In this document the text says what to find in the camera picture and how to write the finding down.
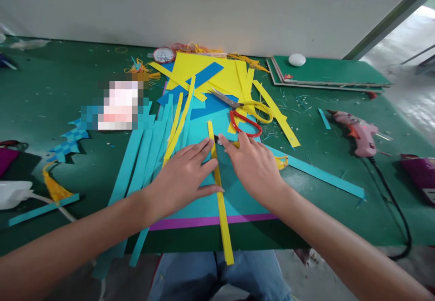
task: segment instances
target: forearm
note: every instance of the forearm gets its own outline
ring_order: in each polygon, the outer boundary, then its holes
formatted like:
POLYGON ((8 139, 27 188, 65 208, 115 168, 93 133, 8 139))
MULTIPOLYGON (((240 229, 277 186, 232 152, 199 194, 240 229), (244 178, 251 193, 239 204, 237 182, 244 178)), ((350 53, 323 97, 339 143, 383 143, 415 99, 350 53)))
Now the forearm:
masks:
POLYGON ((0 295, 40 298, 56 282, 154 221, 138 194, 54 230, 0 258, 0 295))
POLYGON ((275 209, 360 300, 433 300, 415 279, 362 237, 288 187, 275 209))

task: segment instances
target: hot glue gun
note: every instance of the hot glue gun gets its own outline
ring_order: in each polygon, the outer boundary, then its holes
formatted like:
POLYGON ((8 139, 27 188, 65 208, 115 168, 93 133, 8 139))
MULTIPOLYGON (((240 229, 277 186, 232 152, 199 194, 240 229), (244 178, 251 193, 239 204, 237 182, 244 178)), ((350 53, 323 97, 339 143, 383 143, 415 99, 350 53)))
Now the hot glue gun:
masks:
POLYGON ((373 157, 376 154, 376 146, 372 137, 372 135, 378 134, 376 126, 368 124, 359 117, 346 112, 327 111, 333 115, 338 123, 344 124, 349 128, 349 135, 353 136, 357 143, 356 155, 360 157, 373 157))

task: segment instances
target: white ball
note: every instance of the white ball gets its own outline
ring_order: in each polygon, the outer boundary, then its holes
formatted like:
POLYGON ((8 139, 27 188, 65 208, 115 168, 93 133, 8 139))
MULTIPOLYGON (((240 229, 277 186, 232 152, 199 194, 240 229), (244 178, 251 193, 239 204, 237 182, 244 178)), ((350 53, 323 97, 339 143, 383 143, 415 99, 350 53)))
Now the white ball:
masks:
POLYGON ((289 63, 297 67, 304 65, 306 61, 307 59, 302 54, 292 54, 289 57, 289 63))

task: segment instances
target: table surface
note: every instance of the table surface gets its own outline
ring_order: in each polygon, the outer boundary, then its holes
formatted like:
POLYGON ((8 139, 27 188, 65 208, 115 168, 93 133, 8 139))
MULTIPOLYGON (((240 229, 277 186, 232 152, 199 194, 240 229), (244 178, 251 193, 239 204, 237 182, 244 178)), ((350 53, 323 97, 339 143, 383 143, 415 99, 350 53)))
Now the table surface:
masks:
MULTIPOLYGON (((46 47, 31 51, 0 48, 17 65, 18 71, 0 69, 0 107, 2 117, 0 141, 15 139, 28 144, 7 171, 3 180, 30 180, 35 193, 48 196, 42 168, 49 158, 48 150, 64 141, 61 134, 71 130, 67 124, 80 117, 82 105, 93 105, 102 97, 98 82, 108 81, 112 74, 123 73, 131 66, 131 57, 148 62, 153 49, 127 46, 117 53, 118 45, 69 41, 52 41, 46 47)), ((264 58, 258 58, 265 65, 264 58)), ((285 109, 289 124, 301 142, 293 150, 275 123, 263 126, 267 145, 291 156, 310 162, 333 175, 363 187, 366 202, 315 179, 294 168, 282 170, 284 179, 304 197, 329 213, 344 225, 375 245, 405 243, 403 223, 394 206, 385 202, 386 191, 367 160, 354 156, 355 143, 347 129, 332 123, 326 130, 317 108, 339 109, 375 123, 393 141, 377 141, 383 154, 375 156, 396 199, 401 206, 415 244, 435 244, 435 208, 426 205, 423 197, 398 164, 399 154, 434 156, 434 148, 398 113, 383 96, 370 100, 365 93, 324 89, 273 86, 270 76, 255 71, 255 79, 277 104, 285 109), (302 113, 296 96, 306 95, 302 113)), ((164 79, 158 85, 163 86, 164 79)), ((150 89, 150 98, 162 94, 161 87, 150 89)), ((259 98, 254 89, 254 99, 259 98)), ((158 106, 153 104, 152 113, 158 106)), ((89 131, 90 139, 79 142, 80 153, 67 157, 67 163, 56 166, 53 177, 66 189, 84 195, 66 208, 77 218, 92 214, 107 206, 120 168, 130 132, 100 133, 89 131)), ((27 200, 17 208, 0 211, 0 221, 41 206, 38 200, 27 200)), ((28 222, 0 231, 0 255, 50 232, 67 220, 60 212, 34 218, 28 222)), ((300 248, 306 243, 279 220, 230 224, 234 250, 300 248)), ((131 252, 137 236, 129 239, 126 252, 131 252)), ((143 252, 188 252, 222 250, 219 226, 185 228, 150 232, 143 252)))

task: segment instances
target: red scissors handle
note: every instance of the red scissors handle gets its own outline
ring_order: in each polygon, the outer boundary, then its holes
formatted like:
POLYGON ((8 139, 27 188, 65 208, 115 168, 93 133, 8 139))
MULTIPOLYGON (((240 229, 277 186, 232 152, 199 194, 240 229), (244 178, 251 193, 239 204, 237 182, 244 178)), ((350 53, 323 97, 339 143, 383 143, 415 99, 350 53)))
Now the red scissors handle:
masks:
POLYGON ((254 126, 255 128, 258 129, 258 132, 256 134, 247 133, 246 134, 247 136, 249 136, 251 138, 256 138, 258 136, 261 136, 261 134, 263 133, 263 129, 261 128, 261 126, 259 126, 254 121, 251 121, 247 117, 244 117, 242 114, 237 113, 237 111, 235 109, 232 109, 232 110, 230 110, 231 124, 234 127, 234 129, 236 129, 237 132, 240 133, 240 132, 243 132, 243 131, 240 130, 239 127, 237 126, 236 121, 234 120, 234 116, 237 116, 239 119, 242 119, 242 120, 246 121, 247 123, 251 124, 252 126, 254 126))

